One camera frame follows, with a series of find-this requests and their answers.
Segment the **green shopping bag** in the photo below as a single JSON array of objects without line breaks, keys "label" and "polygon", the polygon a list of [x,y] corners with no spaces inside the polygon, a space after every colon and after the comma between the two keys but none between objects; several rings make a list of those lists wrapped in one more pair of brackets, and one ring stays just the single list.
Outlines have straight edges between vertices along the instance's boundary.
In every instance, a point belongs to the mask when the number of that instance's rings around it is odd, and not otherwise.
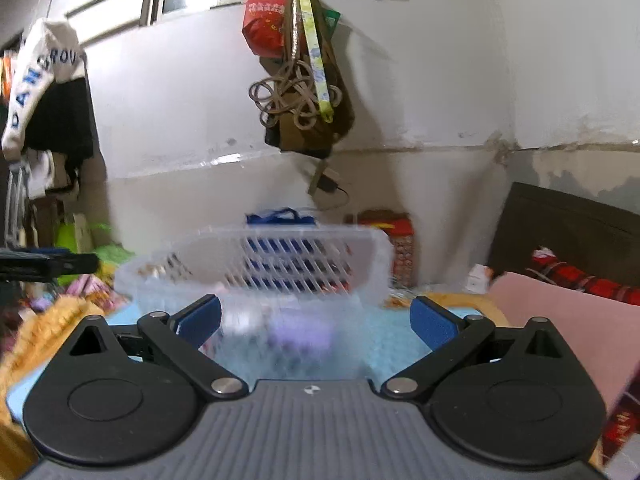
[{"label": "green shopping bag", "polygon": [[90,223],[84,214],[71,214],[58,225],[54,246],[74,254],[88,254],[96,249],[93,234],[109,233],[111,230],[106,223]]}]

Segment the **white black hanging jacket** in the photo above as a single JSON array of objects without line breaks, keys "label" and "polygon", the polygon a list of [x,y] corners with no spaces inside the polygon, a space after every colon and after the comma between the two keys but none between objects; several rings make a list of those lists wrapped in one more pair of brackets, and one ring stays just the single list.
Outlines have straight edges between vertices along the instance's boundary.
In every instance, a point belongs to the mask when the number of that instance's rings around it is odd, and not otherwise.
[{"label": "white black hanging jacket", "polygon": [[66,21],[35,21],[13,65],[8,119],[1,138],[8,162],[27,169],[31,198],[76,190],[94,155],[86,56]]}]

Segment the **red plaid blanket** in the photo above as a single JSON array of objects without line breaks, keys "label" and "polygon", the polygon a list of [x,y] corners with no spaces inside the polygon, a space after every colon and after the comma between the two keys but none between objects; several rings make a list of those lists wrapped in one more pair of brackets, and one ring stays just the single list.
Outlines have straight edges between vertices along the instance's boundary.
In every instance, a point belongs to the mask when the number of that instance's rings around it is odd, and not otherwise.
[{"label": "red plaid blanket", "polygon": [[623,285],[607,278],[598,278],[560,259],[547,247],[537,248],[525,271],[539,281],[624,304],[640,304],[637,286]]}]

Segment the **dark wooden headboard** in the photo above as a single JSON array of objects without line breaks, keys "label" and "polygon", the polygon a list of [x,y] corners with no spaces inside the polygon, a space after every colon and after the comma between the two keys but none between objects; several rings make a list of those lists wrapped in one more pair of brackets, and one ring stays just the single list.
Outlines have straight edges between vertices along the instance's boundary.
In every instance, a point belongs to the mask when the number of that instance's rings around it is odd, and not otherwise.
[{"label": "dark wooden headboard", "polygon": [[491,242],[495,274],[522,273],[535,249],[597,278],[639,285],[639,216],[594,200],[515,182]]}]

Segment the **purple toothpaste box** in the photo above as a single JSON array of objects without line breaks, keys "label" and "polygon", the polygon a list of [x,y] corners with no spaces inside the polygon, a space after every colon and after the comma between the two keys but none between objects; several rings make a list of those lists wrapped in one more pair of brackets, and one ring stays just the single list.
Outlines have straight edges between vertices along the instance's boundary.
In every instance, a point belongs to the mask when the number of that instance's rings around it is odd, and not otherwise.
[{"label": "purple toothpaste box", "polygon": [[270,347],[301,358],[325,358],[333,347],[334,329],[326,324],[274,322],[268,328]]}]

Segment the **pink pillow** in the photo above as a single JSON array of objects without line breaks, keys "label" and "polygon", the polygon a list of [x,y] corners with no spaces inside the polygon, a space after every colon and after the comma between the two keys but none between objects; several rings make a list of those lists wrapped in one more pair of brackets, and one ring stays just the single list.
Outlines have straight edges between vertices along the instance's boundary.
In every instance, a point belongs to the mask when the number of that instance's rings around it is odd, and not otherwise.
[{"label": "pink pillow", "polygon": [[609,413],[639,368],[640,309],[507,273],[488,297],[515,326],[534,316],[548,318],[582,362]]}]

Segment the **black wall charger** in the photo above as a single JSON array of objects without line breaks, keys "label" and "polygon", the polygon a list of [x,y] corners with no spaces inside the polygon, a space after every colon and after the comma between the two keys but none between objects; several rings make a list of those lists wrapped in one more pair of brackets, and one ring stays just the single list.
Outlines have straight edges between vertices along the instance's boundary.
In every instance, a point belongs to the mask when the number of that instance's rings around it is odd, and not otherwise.
[{"label": "black wall charger", "polygon": [[333,194],[340,188],[340,184],[335,178],[322,174],[318,180],[317,188],[326,194]]}]

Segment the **blue tote bag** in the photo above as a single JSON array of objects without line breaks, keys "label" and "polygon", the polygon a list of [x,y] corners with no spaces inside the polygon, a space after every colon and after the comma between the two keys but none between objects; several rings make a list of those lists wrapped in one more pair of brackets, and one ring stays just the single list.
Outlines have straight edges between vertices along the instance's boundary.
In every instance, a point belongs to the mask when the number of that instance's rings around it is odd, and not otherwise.
[{"label": "blue tote bag", "polygon": [[248,226],[314,226],[316,219],[293,208],[270,210],[264,214],[247,214]]}]

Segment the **brown hanging bag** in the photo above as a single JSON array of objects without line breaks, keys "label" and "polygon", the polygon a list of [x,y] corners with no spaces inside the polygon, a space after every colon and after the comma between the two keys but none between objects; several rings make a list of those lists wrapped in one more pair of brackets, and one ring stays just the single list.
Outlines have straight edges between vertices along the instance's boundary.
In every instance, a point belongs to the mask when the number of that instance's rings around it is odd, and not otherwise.
[{"label": "brown hanging bag", "polygon": [[310,2],[333,118],[327,122],[321,117],[303,21],[288,9],[284,14],[284,63],[265,80],[273,94],[272,101],[260,113],[260,120],[265,126],[265,144],[282,152],[326,159],[334,145],[352,130],[355,112],[338,67],[323,6],[320,0]]}]

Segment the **red hanging bag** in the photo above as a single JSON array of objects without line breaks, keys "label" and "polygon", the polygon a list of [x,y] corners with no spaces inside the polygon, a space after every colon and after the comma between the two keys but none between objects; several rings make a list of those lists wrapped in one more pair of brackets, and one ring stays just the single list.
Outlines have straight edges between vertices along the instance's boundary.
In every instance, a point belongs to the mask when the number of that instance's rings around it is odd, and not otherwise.
[{"label": "red hanging bag", "polygon": [[282,27],[288,0],[246,0],[242,34],[254,55],[280,58],[284,49]]}]

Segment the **clear plastic laundry basket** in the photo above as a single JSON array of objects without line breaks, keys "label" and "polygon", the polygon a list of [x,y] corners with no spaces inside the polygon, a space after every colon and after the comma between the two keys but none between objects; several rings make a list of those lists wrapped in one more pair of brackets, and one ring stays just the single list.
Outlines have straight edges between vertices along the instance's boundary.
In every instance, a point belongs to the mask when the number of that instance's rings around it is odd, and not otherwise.
[{"label": "clear plastic laundry basket", "polygon": [[[363,226],[213,226],[122,264],[114,285],[143,313],[217,296],[221,324],[201,350],[249,385],[352,379],[367,374],[368,316],[388,296],[392,260],[386,234]],[[329,325],[332,350],[272,348],[274,322]]]}]

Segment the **orange floral blanket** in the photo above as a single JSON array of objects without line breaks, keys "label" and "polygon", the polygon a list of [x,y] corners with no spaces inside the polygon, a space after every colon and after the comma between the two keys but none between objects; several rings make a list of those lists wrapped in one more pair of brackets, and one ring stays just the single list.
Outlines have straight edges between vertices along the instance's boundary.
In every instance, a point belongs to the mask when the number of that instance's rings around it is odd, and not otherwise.
[{"label": "orange floral blanket", "polygon": [[18,479],[36,462],[37,453],[6,404],[9,388],[55,355],[87,315],[104,315],[93,302],[59,296],[46,312],[26,318],[13,349],[1,360],[1,478]]}]

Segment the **red cartoon gift box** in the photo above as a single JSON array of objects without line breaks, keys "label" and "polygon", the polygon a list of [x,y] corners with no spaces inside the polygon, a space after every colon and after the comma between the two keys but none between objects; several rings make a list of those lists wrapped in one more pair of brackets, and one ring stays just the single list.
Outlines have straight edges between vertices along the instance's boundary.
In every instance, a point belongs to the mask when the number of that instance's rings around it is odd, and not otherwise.
[{"label": "red cartoon gift box", "polygon": [[394,248],[392,281],[396,287],[410,288],[414,279],[416,232],[408,212],[390,209],[368,209],[359,214],[345,214],[345,224],[358,224],[382,230]]}]

